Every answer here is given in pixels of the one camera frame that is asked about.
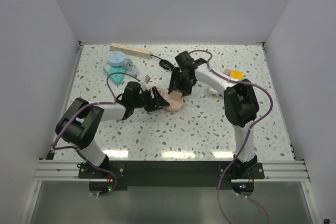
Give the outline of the pink cube socket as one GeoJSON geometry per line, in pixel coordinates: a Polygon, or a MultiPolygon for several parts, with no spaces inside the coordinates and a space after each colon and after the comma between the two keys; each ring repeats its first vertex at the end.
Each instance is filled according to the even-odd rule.
{"type": "Polygon", "coordinates": [[[168,97],[172,100],[175,101],[180,101],[182,98],[183,93],[177,91],[177,90],[173,90],[171,93],[168,94],[168,97]]]}

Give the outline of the white cube socket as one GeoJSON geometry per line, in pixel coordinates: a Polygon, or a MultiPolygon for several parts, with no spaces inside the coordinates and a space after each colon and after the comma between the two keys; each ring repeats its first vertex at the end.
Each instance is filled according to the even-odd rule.
{"type": "Polygon", "coordinates": [[[211,97],[218,97],[218,96],[219,96],[219,93],[218,93],[216,90],[212,89],[212,88],[209,88],[209,90],[208,90],[208,94],[209,94],[211,97]]]}

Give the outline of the teal triangular power strip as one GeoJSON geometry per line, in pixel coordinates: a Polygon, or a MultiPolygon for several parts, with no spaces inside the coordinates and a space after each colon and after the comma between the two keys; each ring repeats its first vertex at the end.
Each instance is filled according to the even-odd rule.
{"type": "Polygon", "coordinates": [[[112,67],[108,64],[103,66],[103,70],[106,75],[110,75],[110,80],[115,85],[120,85],[123,80],[123,74],[126,72],[126,69],[123,67],[112,67]]]}

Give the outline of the pink charger plug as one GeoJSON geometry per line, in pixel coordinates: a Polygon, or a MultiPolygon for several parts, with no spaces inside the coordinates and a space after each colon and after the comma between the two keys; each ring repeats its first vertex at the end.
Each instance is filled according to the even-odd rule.
{"type": "Polygon", "coordinates": [[[227,76],[230,76],[231,70],[230,69],[225,69],[223,73],[227,76]]]}

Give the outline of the yellow cube socket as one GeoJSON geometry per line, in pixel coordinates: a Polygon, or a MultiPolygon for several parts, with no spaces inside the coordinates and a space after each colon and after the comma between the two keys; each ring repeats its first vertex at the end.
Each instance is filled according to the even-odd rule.
{"type": "Polygon", "coordinates": [[[240,70],[232,69],[230,72],[230,77],[237,79],[237,80],[242,80],[243,78],[243,72],[240,70]]]}

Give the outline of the beige power strip red sockets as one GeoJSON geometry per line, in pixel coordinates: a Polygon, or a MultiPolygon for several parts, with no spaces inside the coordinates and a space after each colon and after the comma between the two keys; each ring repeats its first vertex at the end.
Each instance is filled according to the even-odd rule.
{"type": "Polygon", "coordinates": [[[129,45],[124,45],[124,44],[118,44],[118,43],[111,43],[110,44],[110,50],[111,51],[120,51],[123,52],[126,55],[129,56],[135,56],[139,58],[145,58],[145,59],[150,59],[151,58],[151,51],[144,49],[144,48],[138,48],[138,47],[133,47],[129,45]]]}

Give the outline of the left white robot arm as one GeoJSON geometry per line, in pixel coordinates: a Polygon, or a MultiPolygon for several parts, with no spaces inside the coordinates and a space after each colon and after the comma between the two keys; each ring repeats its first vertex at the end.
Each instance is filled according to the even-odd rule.
{"type": "Polygon", "coordinates": [[[76,98],[57,123],[57,138],[53,149],[59,150],[57,142],[62,138],[90,164],[90,171],[97,178],[103,178],[110,169],[109,158],[95,142],[95,134],[102,121],[126,120],[136,109],[147,112],[170,106],[156,87],[142,89],[138,82],[128,82],[124,92],[115,102],[93,102],[76,98]]]}

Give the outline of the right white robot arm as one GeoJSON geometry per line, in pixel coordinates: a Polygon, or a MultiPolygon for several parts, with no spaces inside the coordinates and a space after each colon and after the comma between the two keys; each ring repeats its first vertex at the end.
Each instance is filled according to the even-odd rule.
{"type": "Polygon", "coordinates": [[[189,96],[199,81],[223,96],[225,116],[235,131],[234,173],[239,178],[246,178],[257,164],[251,126],[257,117],[259,105],[250,81],[223,79],[208,69],[205,59],[195,60],[187,51],[178,54],[175,60],[178,66],[172,71],[169,93],[178,91],[182,96],[189,96]]]}

